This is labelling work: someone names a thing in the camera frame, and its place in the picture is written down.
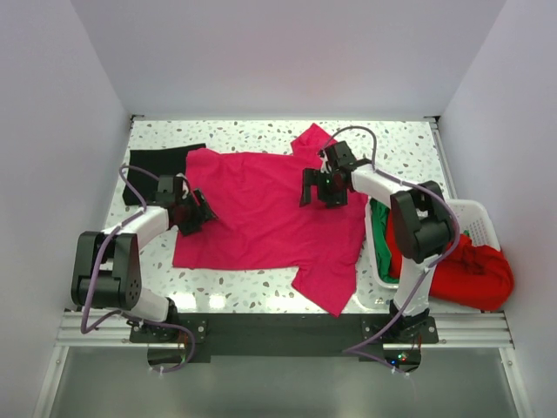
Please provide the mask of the magenta t shirt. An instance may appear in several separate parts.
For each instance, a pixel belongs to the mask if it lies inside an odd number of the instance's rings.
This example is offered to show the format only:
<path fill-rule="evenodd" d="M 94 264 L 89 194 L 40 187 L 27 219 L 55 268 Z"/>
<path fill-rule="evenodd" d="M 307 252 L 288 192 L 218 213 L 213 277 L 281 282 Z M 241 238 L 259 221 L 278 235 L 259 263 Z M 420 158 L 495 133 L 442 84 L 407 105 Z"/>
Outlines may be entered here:
<path fill-rule="evenodd" d="M 356 291 L 356 263 L 366 228 L 367 196 L 350 193 L 344 206 L 313 200 L 300 206 L 305 168 L 318 169 L 329 139 L 311 125 L 291 143 L 292 153 L 189 152 L 185 176 L 204 194 L 217 218 L 201 232 L 177 236 L 177 268 L 256 270 L 297 268 L 292 286 L 333 316 Z"/>

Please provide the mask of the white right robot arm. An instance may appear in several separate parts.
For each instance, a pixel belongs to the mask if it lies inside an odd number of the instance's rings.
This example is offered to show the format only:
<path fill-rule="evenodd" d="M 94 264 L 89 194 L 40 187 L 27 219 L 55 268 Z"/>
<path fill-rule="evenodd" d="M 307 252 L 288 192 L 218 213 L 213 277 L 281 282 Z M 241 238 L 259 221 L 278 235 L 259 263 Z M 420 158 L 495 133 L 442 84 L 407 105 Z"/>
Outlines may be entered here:
<path fill-rule="evenodd" d="M 399 342 L 409 341 L 429 315 L 429 293 L 436 266 L 458 245 L 458 219 L 434 181 L 414 184 L 357 159 L 345 141 L 319 152 L 323 165 L 302 171 L 300 204 L 312 202 L 312 188 L 327 208 L 345 206 L 358 192 L 387 206 L 395 244 L 402 255 L 399 284 L 390 302 L 387 330 Z"/>

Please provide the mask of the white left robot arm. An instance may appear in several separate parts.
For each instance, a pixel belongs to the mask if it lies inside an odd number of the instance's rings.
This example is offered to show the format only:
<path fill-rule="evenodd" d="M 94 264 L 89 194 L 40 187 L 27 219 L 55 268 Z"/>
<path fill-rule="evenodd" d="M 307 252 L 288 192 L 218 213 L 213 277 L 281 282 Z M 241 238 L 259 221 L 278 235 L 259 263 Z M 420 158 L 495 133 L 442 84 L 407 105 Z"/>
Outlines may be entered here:
<path fill-rule="evenodd" d="M 142 285 L 140 251 L 173 227 L 184 236 L 197 233 L 217 215 L 183 174 L 159 177 L 155 199 L 139 201 L 139 209 L 129 218 L 78 238 L 70 296 L 82 308 L 84 334 L 104 321 L 88 322 L 93 308 L 108 309 L 106 317 L 122 314 L 149 321 L 151 333 L 161 341 L 179 334 L 180 320 L 170 314 L 171 301 Z"/>

